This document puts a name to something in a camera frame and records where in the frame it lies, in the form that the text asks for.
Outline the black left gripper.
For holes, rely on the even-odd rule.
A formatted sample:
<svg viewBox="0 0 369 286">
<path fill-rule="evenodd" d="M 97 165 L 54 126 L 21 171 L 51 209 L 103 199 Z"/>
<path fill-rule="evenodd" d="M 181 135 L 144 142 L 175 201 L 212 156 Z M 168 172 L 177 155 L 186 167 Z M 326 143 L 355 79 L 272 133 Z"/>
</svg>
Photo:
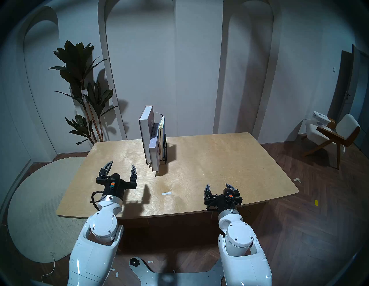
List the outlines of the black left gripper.
<svg viewBox="0 0 369 286">
<path fill-rule="evenodd" d="M 105 164 L 104 167 L 100 169 L 99 176 L 96 177 L 96 183 L 104 186 L 101 200 L 106 196 L 113 196 L 123 199 L 125 190 L 134 190 L 137 187 L 136 181 L 138 174 L 134 164 L 132 164 L 129 182 L 122 180 L 120 175 L 117 173 L 108 176 L 112 165 L 113 161 Z"/>
</svg>

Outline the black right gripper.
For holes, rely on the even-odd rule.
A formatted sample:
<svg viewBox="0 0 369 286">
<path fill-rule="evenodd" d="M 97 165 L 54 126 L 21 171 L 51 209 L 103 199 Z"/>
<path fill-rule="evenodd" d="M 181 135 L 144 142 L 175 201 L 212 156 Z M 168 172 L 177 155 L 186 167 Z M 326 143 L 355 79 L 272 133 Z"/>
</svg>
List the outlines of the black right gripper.
<svg viewBox="0 0 369 286">
<path fill-rule="evenodd" d="M 225 185 L 226 189 L 220 195 L 212 194 L 209 183 L 206 185 L 204 190 L 204 205 L 207 211 L 221 213 L 224 210 L 235 210 L 237 204 L 241 205 L 242 197 L 239 190 L 228 183 Z"/>
</svg>

